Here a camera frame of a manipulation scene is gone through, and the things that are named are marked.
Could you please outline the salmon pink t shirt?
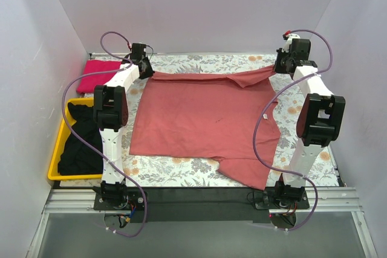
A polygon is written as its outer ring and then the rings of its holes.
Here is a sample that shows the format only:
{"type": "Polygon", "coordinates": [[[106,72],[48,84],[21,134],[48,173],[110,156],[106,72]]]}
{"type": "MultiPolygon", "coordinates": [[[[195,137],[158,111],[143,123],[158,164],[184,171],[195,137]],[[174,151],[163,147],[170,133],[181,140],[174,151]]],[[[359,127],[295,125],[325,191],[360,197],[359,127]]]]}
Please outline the salmon pink t shirt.
{"type": "Polygon", "coordinates": [[[280,130],[273,68],[234,74],[155,73],[135,117],[132,155],[210,158],[219,172],[248,187],[266,187],[280,130]]]}

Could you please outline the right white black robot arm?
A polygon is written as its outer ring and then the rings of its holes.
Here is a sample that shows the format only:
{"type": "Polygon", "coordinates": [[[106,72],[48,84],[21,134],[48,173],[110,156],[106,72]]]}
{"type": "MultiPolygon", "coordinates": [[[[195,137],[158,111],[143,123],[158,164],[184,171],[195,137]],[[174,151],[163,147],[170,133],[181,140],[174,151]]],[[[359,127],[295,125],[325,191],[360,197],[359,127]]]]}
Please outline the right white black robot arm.
{"type": "Polygon", "coordinates": [[[288,74],[305,97],[296,123],[298,141],[289,170],[307,176],[317,156],[340,132],[345,99],[334,95],[324,84],[314,61],[309,60],[311,42],[288,33],[285,45],[277,50],[274,71],[288,74]]]}

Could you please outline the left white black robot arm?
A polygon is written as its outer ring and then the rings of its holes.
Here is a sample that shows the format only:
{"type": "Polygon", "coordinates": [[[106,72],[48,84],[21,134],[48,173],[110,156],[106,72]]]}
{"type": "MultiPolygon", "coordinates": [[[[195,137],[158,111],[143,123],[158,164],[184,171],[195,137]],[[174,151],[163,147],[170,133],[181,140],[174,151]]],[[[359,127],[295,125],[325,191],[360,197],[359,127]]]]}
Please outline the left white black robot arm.
{"type": "Polygon", "coordinates": [[[104,85],[94,88],[93,117],[102,139],[103,172],[100,184],[102,201],[121,210],[129,202],[122,163],[122,135],[129,118],[126,93],[137,79],[153,75],[146,49],[149,46],[133,43],[129,60],[104,85]]]}

